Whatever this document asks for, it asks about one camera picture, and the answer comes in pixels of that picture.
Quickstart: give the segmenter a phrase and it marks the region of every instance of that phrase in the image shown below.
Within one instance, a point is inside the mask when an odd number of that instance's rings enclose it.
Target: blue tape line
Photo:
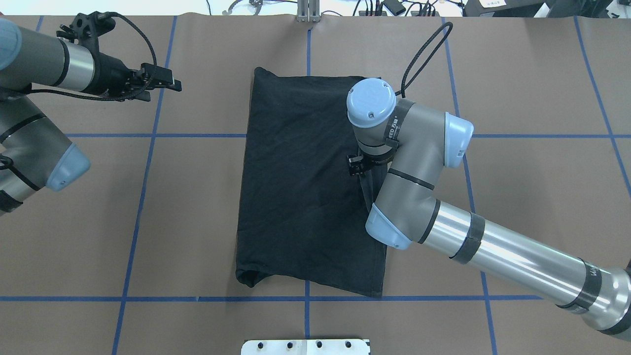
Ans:
[[[311,30],[313,27],[307,30],[307,76],[311,76]],[[305,280],[305,339],[311,338],[311,307],[310,307],[310,294],[311,283]]]
[[[480,272],[482,278],[482,290],[484,291],[484,305],[487,309],[488,333],[491,337],[491,350],[493,355],[497,355],[497,341],[495,340],[495,327],[493,326],[493,313],[491,312],[491,301],[488,296],[487,275]]]
[[[35,27],[35,31],[39,32],[42,29],[42,22],[44,22],[44,17],[40,16],[39,21],[37,22],[37,27]]]
[[[118,351],[118,343],[121,339],[122,319],[125,314],[125,305],[126,302],[123,299],[121,301],[121,307],[119,308],[119,317],[116,321],[116,333],[114,334],[114,344],[112,344],[112,355],[116,355],[116,352]]]
[[[307,76],[311,76],[311,30],[307,30]]]
[[[247,138],[245,133],[68,133],[68,138]],[[474,133],[473,138],[611,138],[611,135],[546,135],[530,133]],[[613,135],[616,139],[629,139],[631,135]]]
[[[0,296],[0,302],[120,302],[108,296]]]
[[[311,339],[311,282],[305,281],[305,339]]]
[[[171,35],[168,43],[167,58],[165,60],[165,68],[168,68],[168,64],[171,58],[171,50],[173,49],[173,38],[175,36],[175,26],[177,24],[177,16],[173,16],[173,23],[171,26]],[[144,207],[144,197],[147,190],[147,180],[149,178],[149,170],[151,167],[151,160],[153,158],[153,148],[156,141],[156,133],[158,132],[158,124],[160,123],[160,111],[162,108],[162,100],[164,98],[164,89],[160,89],[160,98],[158,99],[158,107],[156,109],[156,116],[153,122],[153,136],[151,137],[151,143],[149,144],[149,153],[147,155],[147,163],[144,169],[143,187],[140,192],[140,201],[138,203],[138,212],[136,213],[136,223],[134,225],[134,235],[131,240],[131,249],[129,250],[129,259],[127,261],[127,272],[125,273],[125,284],[122,289],[122,301],[121,308],[119,310],[118,322],[116,323],[116,332],[114,334],[114,344],[112,345],[112,355],[116,355],[118,351],[118,343],[121,337],[122,321],[125,315],[125,304],[127,293],[129,292],[129,280],[131,278],[131,269],[134,265],[134,256],[136,254],[136,243],[138,241],[138,231],[140,230],[140,217]]]
[[[445,18],[440,18],[442,24],[445,24]],[[442,29],[442,34],[447,34],[446,29]],[[451,52],[449,52],[449,39],[445,40],[445,51],[447,53],[447,69],[449,70],[449,80],[451,81],[451,95],[454,99],[454,110],[456,111],[456,116],[460,117],[460,107],[458,105],[458,95],[456,93],[456,81],[454,79],[454,68],[451,65]]]
[[[491,301],[531,301],[543,298],[534,294],[489,295]],[[483,301],[484,296],[384,296],[370,298],[364,296],[309,296],[309,302],[414,302],[414,301]],[[0,302],[122,302],[123,297],[110,296],[0,296]],[[125,302],[304,302],[304,296],[149,296],[125,298]]]
[[[611,130],[611,124],[609,122],[609,117],[607,117],[607,112],[604,109],[603,99],[600,96],[600,91],[598,91],[598,85],[596,84],[596,80],[594,79],[594,74],[591,70],[591,65],[589,64],[589,59],[587,58],[587,52],[585,51],[585,44],[583,43],[583,36],[581,34],[581,26],[579,25],[579,18],[574,16],[574,26],[576,27],[576,34],[579,37],[579,44],[581,45],[581,52],[583,54],[583,60],[585,60],[585,67],[587,68],[587,73],[589,74],[589,79],[592,82],[592,87],[594,88],[594,93],[596,94],[596,100],[598,101],[598,106],[600,107],[600,112],[603,115],[604,125],[607,127],[607,132],[609,132],[609,136],[611,138],[611,145],[613,145],[613,151],[616,153],[616,159],[618,160],[618,165],[620,166],[620,171],[622,172],[622,178],[625,181],[625,185],[627,186],[627,193],[631,198],[631,184],[629,183],[629,178],[627,176],[627,170],[625,169],[624,164],[622,163],[622,157],[620,156],[620,151],[618,150],[618,144],[613,136],[613,131]]]
[[[68,138],[246,138],[245,133],[69,133]]]
[[[312,302],[419,302],[419,301],[483,301],[484,296],[311,296]]]
[[[474,138],[609,138],[610,135],[536,135],[536,134],[494,134],[474,133]]]
[[[445,23],[445,18],[441,18],[441,20],[442,20],[442,23]],[[460,106],[458,105],[456,80],[454,79],[454,70],[451,63],[451,52],[449,50],[449,40],[445,41],[445,51],[447,53],[447,67],[449,68],[449,79],[451,81],[451,93],[454,97],[454,109],[456,110],[456,116],[460,117]],[[466,154],[464,154],[463,163],[464,163],[464,177],[466,178],[466,181],[467,181],[467,192],[469,195],[469,204],[471,205],[471,211],[475,213],[475,202],[473,200],[471,176],[469,175],[469,162],[467,161]],[[493,351],[493,355],[497,355],[497,344],[495,341],[495,328],[493,326],[493,315],[491,314],[491,302],[489,301],[489,296],[488,296],[487,277],[484,274],[484,272],[480,272],[480,275],[481,275],[481,281],[482,281],[482,289],[484,290],[483,299],[484,299],[484,303],[487,309],[487,323],[488,323],[488,333],[491,340],[491,349]]]
[[[467,181],[467,193],[469,195],[469,207],[471,211],[475,213],[475,202],[473,201],[473,188],[471,187],[471,175],[469,174],[469,161],[467,160],[467,154],[463,156],[464,166],[464,178]]]

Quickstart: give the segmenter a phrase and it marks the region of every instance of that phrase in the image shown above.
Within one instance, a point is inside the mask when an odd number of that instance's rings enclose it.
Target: electrical cable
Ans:
[[[412,7],[413,7],[414,5],[418,5],[418,7],[419,7],[419,9],[418,9],[418,13],[421,13],[421,10],[423,9],[423,5],[424,5],[423,3],[420,3],[420,2],[418,2],[418,1],[405,1],[405,2],[406,2],[406,3],[412,3],[412,5],[410,5],[410,6],[408,7],[408,10],[407,10],[407,11],[405,11],[405,14],[403,15],[403,17],[407,16],[407,15],[408,15],[408,13],[410,13],[410,10],[412,10]]]
[[[119,13],[115,13],[115,12],[103,13],[102,15],[104,14],[108,14],[109,17],[118,17],[122,19],[123,21],[127,22],[128,25],[130,25],[133,29],[135,29],[140,34],[140,36],[147,43],[147,46],[149,46],[149,51],[151,52],[151,58],[153,59],[153,70],[151,71],[151,75],[149,76],[149,79],[144,83],[144,85],[140,88],[140,90],[130,93],[125,96],[121,96],[121,97],[98,97],[98,96],[76,95],[75,93],[69,93],[69,92],[63,92],[63,91],[51,90],[51,89],[30,90],[27,93],[42,93],[42,92],[56,93],[58,95],[74,97],[76,99],[92,100],[92,101],[125,101],[127,99],[135,98],[136,96],[140,95],[147,89],[149,84],[153,81],[153,78],[156,75],[156,71],[158,70],[158,60],[156,59],[156,53],[153,50],[153,46],[151,45],[149,38],[147,38],[147,36],[140,30],[140,28],[138,28],[138,26],[136,26],[129,18],[126,18],[125,16]]]
[[[343,15],[340,15],[340,14],[339,14],[339,12],[335,12],[335,11],[333,11],[333,10],[326,10],[326,11],[322,11],[321,15],[324,15],[325,13],[334,13],[334,14],[336,14],[336,15],[338,15],[338,16],[342,16],[342,17],[344,17]]]
[[[367,0],[363,0],[366,3],[366,10],[368,10],[368,1]],[[357,0],[357,3],[355,4],[355,9],[353,10],[353,14],[352,16],[355,16],[355,13],[357,12],[357,8],[359,7],[359,3],[362,2],[362,0]]]
[[[13,166],[13,159],[0,154],[0,163],[2,163],[2,165],[0,165],[0,170],[10,169]]]
[[[427,59],[425,60],[425,62],[423,63],[423,65],[421,65],[421,68],[418,68],[418,70],[416,71],[416,73],[412,76],[412,79],[410,79],[410,81],[408,83],[406,83],[406,79],[408,78],[408,74],[410,73],[410,70],[412,69],[412,67],[414,66],[414,64],[416,63],[416,61],[418,60],[418,57],[421,56],[421,54],[423,53],[423,51],[425,50],[425,48],[427,48],[428,45],[430,45],[430,43],[432,43],[432,41],[438,37],[438,34],[445,28],[445,27],[449,27],[447,29],[447,33],[445,33],[445,35],[442,37],[442,39],[440,40],[440,42],[436,45],[436,47],[433,49],[433,51],[430,53],[430,55],[427,57]],[[405,89],[407,89],[412,82],[414,81],[414,79],[416,79],[416,77],[421,73],[421,70],[423,70],[423,68],[427,65],[427,63],[429,63],[429,61],[432,59],[432,56],[436,53],[436,51],[438,51],[438,49],[442,46],[442,44],[445,42],[445,40],[447,40],[447,37],[449,36],[449,34],[451,33],[451,30],[454,28],[454,24],[451,22],[445,22],[443,23],[437,30],[436,32],[434,32],[429,39],[427,39],[427,41],[423,44],[423,46],[418,50],[418,52],[416,52],[416,54],[414,55],[414,58],[412,58],[412,61],[410,61],[410,65],[408,65],[407,69],[405,69],[405,73],[403,73],[403,78],[401,79],[401,89],[399,91],[397,91],[396,93],[394,93],[395,95],[401,95],[402,98],[405,98]]]
[[[235,6],[240,3],[241,0],[234,0],[232,2],[232,4],[230,4],[230,6],[228,6],[228,11],[224,11],[223,14],[224,15],[230,15],[232,13],[232,10],[235,8]]]

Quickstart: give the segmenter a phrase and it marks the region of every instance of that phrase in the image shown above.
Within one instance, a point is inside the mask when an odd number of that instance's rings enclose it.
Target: gray arm segment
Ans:
[[[631,265],[599,268],[437,201],[432,190],[440,172],[443,166],[459,164],[473,128],[449,113],[406,99],[388,109],[391,93],[381,89],[386,86],[378,79],[369,80],[370,84],[360,82],[349,93],[349,120],[362,150],[379,144],[394,150],[389,152],[394,154],[392,165],[366,223],[373,238],[398,249],[413,241],[427,245],[580,315],[604,334],[631,341]],[[369,114],[382,111],[387,115]]]

